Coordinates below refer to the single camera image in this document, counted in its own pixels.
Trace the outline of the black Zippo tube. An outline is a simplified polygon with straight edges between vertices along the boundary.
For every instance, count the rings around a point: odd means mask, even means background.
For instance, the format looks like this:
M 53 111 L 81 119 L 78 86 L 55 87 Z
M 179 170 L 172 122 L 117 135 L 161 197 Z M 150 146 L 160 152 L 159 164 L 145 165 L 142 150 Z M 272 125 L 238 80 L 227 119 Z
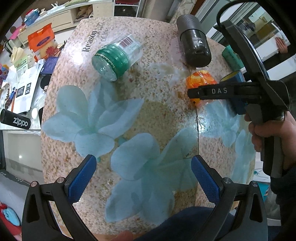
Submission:
M 15 114 L 6 109 L 1 110 L 1 123 L 24 130 L 28 130 L 31 126 L 31 121 L 29 118 Z

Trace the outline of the black cylindrical bottle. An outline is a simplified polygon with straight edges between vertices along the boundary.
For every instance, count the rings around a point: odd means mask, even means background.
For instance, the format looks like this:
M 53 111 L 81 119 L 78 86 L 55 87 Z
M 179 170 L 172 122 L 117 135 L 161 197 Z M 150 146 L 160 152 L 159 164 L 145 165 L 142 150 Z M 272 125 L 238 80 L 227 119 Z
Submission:
M 181 15 L 177 19 L 177 28 L 187 64 L 195 68 L 209 65 L 212 55 L 198 18 L 191 14 Z

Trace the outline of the clear jar green lid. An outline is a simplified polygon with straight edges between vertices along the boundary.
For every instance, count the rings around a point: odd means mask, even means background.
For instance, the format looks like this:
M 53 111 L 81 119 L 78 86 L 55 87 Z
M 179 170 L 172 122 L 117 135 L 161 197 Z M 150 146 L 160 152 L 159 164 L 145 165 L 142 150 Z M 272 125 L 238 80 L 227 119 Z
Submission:
M 92 56 L 91 64 L 102 79 L 114 82 L 140 60 L 142 48 L 142 43 L 129 34 L 99 49 Z

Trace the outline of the teal printed box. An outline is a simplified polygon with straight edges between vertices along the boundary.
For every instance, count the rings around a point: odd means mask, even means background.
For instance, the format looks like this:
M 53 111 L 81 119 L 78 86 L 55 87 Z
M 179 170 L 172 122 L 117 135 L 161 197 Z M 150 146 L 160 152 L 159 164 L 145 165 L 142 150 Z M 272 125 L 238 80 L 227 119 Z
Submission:
M 222 51 L 222 56 L 228 63 L 232 71 L 238 71 L 244 67 L 244 64 L 239 55 L 232 50 L 230 45 L 227 45 Z

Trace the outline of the white metal shelf rack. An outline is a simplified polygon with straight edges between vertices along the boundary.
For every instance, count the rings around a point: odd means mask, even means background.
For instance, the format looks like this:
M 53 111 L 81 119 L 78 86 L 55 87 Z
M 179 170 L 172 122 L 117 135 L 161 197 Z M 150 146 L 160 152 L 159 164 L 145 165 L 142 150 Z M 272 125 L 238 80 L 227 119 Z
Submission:
M 114 16 L 138 17 L 141 0 L 115 0 Z

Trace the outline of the bystander hand on door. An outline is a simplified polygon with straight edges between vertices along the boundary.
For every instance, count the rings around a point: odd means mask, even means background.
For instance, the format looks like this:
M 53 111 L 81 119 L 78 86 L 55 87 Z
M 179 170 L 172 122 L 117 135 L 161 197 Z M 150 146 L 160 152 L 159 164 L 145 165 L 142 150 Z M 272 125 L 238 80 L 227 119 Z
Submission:
M 287 49 L 287 45 L 285 44 L 284 40 L 281 39 L 280 37 L 276 37 L 275 41 L 276 41 L 276 46 L 277 46 L 280 54 L 287 54 L 288 49 Z

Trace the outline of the orange plastic bag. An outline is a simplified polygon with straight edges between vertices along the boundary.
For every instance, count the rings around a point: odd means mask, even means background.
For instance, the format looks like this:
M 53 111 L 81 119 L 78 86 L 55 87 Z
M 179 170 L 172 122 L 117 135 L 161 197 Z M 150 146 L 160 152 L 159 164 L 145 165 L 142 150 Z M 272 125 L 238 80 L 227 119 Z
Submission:
M 29 49 L 36 52 L 54 38 L 55 35 L 52 29 L 52 24 L 49 23 L 28 36 Z

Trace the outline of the cream low cabinet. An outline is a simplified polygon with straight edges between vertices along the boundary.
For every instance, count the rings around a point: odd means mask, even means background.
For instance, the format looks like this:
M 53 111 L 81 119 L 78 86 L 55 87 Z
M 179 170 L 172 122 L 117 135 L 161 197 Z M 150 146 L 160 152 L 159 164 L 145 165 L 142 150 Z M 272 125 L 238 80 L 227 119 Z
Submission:
M 28 43 L 28 36 L 30 34 L 48 24 L 52 25 L 54 32 L 76 27 L 79 24 L 79 21 L 76 19 L 77 14 L 79 8 L 83 6 L 92 6 L 91 14 L 95 18 L 114 16 L 114 1 L 88 1 L 70 6 L 63 4 L 54 10 L 47 11 L 46 15 L 38 17 L 30 26 L 25 26 L 25 29 L 19 32 L 18 39 L 25 45 Z

